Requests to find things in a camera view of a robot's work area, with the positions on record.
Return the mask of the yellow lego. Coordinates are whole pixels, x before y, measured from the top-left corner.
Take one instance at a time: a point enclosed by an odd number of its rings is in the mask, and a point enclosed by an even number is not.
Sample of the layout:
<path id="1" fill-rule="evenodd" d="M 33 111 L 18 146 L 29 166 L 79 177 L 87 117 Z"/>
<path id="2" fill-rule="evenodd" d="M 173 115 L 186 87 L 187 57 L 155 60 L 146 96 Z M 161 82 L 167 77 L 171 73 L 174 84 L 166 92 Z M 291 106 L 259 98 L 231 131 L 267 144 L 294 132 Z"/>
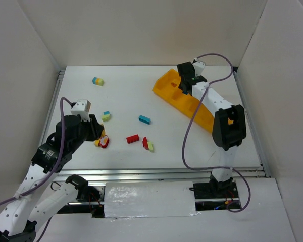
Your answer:
<path id="1" fill-rule="evenodd" d="M 98 140 L 94 141 L 94 146 L 106 148 L 109 142 L 108 136 L 105 134 L 105 131 L 102 132 L 101 137 Z"/>

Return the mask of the red rectangular lego brick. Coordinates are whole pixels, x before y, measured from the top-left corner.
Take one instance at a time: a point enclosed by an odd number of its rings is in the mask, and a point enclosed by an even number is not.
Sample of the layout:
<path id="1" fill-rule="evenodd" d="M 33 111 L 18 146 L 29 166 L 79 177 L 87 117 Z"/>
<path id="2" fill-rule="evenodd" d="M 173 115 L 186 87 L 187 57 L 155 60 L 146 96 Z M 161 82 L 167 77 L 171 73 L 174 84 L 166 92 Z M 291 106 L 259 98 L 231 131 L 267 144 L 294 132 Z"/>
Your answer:
<path id="1" fill-rule="evenodd" d="M 126 141 L 127 141 L 128 144 L 131 144 L 131 143 L 139 141 L 139 139 L 140 139 L 139 135 L 136 134 L 136 135 L 132 135 L 132 136 L 127 137 Z"/>

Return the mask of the blue rectangular lego brick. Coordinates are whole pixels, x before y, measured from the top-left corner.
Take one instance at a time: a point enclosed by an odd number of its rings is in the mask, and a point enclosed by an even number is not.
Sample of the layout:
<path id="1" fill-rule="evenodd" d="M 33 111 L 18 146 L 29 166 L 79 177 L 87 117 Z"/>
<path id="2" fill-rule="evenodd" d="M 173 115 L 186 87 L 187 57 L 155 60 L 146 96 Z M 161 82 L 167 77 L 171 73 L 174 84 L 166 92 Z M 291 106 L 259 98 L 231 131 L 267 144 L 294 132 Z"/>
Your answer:
<path id="1" fill-rule="evenodd" d="M 150 125 L 150 124 L 151 124 L 151 119 L 148 118 L 148 117 L 146 117 L 146 116 L 143 116 L 143 115 L 140 115 L 140 116 L 138 117 L 138 120 L 139 120 L 140 122 L 142 122 L 142 123 L 147 124 L 147 125 Z"/>

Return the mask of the red half round lego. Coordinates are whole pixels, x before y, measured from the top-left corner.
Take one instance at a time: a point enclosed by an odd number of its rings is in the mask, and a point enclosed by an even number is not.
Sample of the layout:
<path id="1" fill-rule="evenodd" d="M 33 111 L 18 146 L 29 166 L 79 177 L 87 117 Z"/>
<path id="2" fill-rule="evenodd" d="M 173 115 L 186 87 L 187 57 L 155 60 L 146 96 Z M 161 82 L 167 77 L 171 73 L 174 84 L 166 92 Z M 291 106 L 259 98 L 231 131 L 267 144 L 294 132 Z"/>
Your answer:
<path id="1" fill-rule="evenodd" d="M 144 149 L 149 150 L 147 137 L 143 138 L 142 144 L 143 144 Z"/>

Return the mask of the red flower lego brick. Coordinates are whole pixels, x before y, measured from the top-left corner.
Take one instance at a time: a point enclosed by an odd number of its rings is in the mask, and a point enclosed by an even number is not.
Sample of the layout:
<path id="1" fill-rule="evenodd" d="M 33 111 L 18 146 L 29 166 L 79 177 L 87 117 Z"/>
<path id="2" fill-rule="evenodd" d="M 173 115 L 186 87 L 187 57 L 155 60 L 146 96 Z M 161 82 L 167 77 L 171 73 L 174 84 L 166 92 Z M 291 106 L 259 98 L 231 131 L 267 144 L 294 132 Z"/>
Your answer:
<path id="1" fill-rule="evenodd" d="M 108 146 L 109 142 L 110 142 L 109 137 L 107 135 L 105 135 L 100 138 L 98 145 L 104 149 Z"/>

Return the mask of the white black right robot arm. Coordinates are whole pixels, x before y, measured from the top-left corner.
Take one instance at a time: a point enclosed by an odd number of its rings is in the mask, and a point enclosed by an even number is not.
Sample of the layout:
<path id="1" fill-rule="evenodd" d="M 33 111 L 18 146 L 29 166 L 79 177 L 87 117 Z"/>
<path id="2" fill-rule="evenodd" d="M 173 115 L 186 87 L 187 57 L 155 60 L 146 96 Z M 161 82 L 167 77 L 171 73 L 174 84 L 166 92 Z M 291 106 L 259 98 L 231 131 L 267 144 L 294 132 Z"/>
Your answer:
<path id="1" fill-rule="evenodd" d="M 203 104 L 214 117 L 212 138 L 218 147 L 218 168 L 210 175 L 210 191 L 220 195 L 232 189 L 232 166 L 237 148 L 246 137 L 245 111 L 242 105 L 234 105 L 217 93 L 201 75 L 205 63 L 185 62 L 177 65 L 181 78 L 179 89 Z"/>

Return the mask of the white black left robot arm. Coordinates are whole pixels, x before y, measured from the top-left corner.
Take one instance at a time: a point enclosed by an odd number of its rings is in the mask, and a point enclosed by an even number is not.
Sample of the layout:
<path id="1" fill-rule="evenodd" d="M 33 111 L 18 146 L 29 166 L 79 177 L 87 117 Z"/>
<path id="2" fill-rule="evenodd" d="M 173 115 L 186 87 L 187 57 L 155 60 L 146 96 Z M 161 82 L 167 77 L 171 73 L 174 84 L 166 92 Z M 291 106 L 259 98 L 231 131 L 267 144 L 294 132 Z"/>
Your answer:
<path id="1" fill-rule="evenodd" d="M 74 152 L 85 141 L 96 141 L 104 134 L 104 126 L 95 115 L 87 121 L 79 115 L 67 115 L 57 123 L 56 131 L 38 147 L 26 177 L 15 195 L 0 213 L 0 241 L 34 241 L 42 227 L 67 203 L 99 202 L 100 191 L 83 177 L 73 174 L 48 198 L 40 198 Z"/>

